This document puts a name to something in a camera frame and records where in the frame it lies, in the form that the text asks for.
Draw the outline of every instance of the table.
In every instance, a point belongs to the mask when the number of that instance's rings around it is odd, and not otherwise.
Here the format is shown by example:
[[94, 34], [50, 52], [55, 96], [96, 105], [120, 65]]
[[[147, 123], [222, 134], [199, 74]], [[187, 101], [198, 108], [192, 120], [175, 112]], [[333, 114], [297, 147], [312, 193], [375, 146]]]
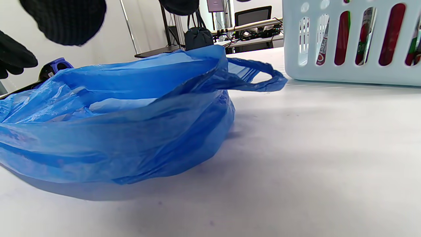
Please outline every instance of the table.
[[[230, 57], [284, 71], [283, 48]], [[230, 94], [226, 142], [181, 175], [55, 185], [0, 169], [0, 236], [421, 235], [419, 89], [290, 81]]]
[[[272, 37], [270, 37], [270, 38], [257, 38], [257, 39], [252, 39], [248, 41], [238, 41], [236, 43], [232, 43], [228, 48], [250, 45], [250, 44], [255, 44], [255, 43], [267, 43], [270, 41], [277, 41], [277, 40], [283, 40], [283, 39], [284, 39], [284, 35], [280, 33], [279, 35], [274, 36], [273, 39]], [[230, 41], [222, 41], [222, 42], [216, 42], [215, 44], [219, 44], [223, 46], [229, 43]]]
[[171, 53], [171, 52], [174, 52], [174, 51], [179, 50], [179, 49], [180, 49], [180, 46], [178, 46], [178, 45], [170, 45], [170, 46], [167, 46], [167, 47], [164, 47], [164, 48], [159, 48], [159, 49], [147, 51], [147, 52], [144, 52], [144, 53], [136, 54], [134, 57], [142, 59], [142, 58], [147, 58], [147, 57], [150, 57], [150, 56], [155, 56], [155, 55], [158, 55], [158, 54]]

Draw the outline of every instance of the plastic bag handle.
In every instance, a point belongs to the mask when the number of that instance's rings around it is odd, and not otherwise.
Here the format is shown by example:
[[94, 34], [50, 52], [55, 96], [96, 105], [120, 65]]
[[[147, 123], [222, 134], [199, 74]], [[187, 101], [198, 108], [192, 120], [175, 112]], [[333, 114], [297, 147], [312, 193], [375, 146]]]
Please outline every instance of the plastic bag handle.
[[267, 73], [271, 75], [272, 78], [259, 83], [251, 83], [251, 81], [242, 80], [237, 75], [225, 72], [226, 76], [229, 77], [229, 80], [224, 81], [225, 83], [222, 83], [221, 85], [215, 85], [216, 89], [252, 92], [275, 92], [282, 89], [288, 81], [288, 79], [286, 79], [281, 72], [273, 69], [272, 65], [268, 63], [239, 58], [228, 58], [228, 62], [238, 66], [252, 68], [259, 72]]
[[[246, 78], [240, 78], [237, 74], [214, 69], [204, 75], [200, 75], [186, 81], [182, 85], [175, 88], [173, 91], [157, 99], [155, 102], [186, 93], [206, 93], [214, 92], [216, 90], [275, 92], [281, 90], [288, 81], [288, 79], [286, 79], [282, 73], [274, 70], [272, 65], [268, 63], [238, 58], [228, 58], [228, 62], [238, 66], [254, 69], [254, 71], [247, 74]], [[259, 83], [251, 83], [254, 76], [259, 72], [267, 73], [271, 75], [272, 78]]]

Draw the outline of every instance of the red product package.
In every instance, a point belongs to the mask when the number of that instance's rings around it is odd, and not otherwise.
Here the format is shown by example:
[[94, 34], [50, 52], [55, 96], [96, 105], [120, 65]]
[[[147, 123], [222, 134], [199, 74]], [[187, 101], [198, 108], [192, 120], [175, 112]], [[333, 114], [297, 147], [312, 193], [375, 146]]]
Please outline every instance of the red product package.
[[351, 27], [351, 14], [345, 11], [339, 18], [338, 39], [336, 42], [335, 64], [345, 62], [346, 48], [348, 47], [349, 28]]
[[396, 48], [399, 37], [400, 28], [402, 26], [403, 17], [405, 14], [405, 5], [402, 3], [396, 4], [389, 17], [386, 34], [384, 36], [383, 47], [381, 48], [380, 58], [378, 63], [382, 66], [389, 65], [392, 62], [393, 54]]
[[373, 12], [374, 8], [372, 7], [364, 11], [364, 17], [362, 19], [362, 26], [360, 31], [360, 41], [358, 42], [358, 50], [355, 57], [355, 64], [357, 65], [362, 65], [365, 63], [364, 56], [368, 43], [368, 35], [371, 33]]

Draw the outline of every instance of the black bag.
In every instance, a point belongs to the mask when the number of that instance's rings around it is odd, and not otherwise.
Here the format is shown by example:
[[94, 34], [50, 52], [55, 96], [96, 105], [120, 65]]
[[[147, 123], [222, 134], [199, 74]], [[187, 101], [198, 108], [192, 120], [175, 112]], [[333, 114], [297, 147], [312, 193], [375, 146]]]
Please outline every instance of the black bag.
[[[198, 27], [196, 27], [196, 23], [194, 22], [195, 26], [193, 28], [190, 28], [184, 34], [184, 38], [186, 41], [186, 51], [213, 45], [212, 33], [206, 28], [199, 11], [196, 11], [196, 17], [199, 22]], [[190, 15], [187, 18], [187, 26], [190, 26]]]

